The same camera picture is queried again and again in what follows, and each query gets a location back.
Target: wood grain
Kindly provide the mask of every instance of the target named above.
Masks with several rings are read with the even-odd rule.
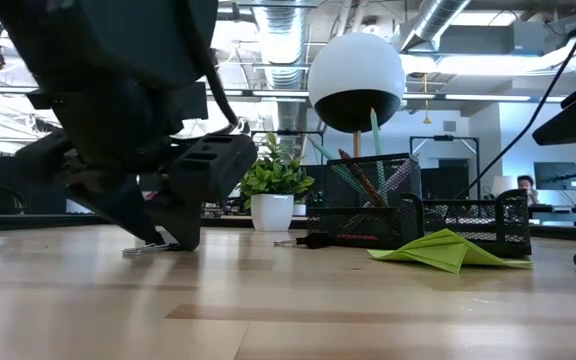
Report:
[[[126,257],[139,241],[112,226],[0,232],[0,359],[576,359],[576,242],[454,275],[273,246],[302,235]]]

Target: computer monitor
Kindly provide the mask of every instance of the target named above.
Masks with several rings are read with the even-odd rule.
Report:
[[[576,162],[535,163],[537,190],[576,190]]]

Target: white pot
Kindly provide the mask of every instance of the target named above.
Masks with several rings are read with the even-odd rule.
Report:
[[[253,195],[250,200],[252,223],[258,231],[288,231],[292,221],[292,195]]]
[[[306,216],[306,204],[295,204],[292,207],[292,214],[294,216]]]

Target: lamp shade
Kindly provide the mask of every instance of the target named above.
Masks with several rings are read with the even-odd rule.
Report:
[[[370,110],[382,125],[399,108],[406,75],[397,50],[379,36],[334,38],[310,67],[308,92],[321,120],[342,131],[371,130]]]
[[[499,196],[508,190],[516,189],[517,182],[512,176],[495,176],[495,180],[492,183],[492,194]]]

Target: green paper airplane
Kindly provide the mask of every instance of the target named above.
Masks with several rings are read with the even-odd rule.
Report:
[[[375,260],[418,261],[459,274],[462,264],[532,269],[530,260],[501,259],[444,229],[412,241],[397,250],[368,250]]]

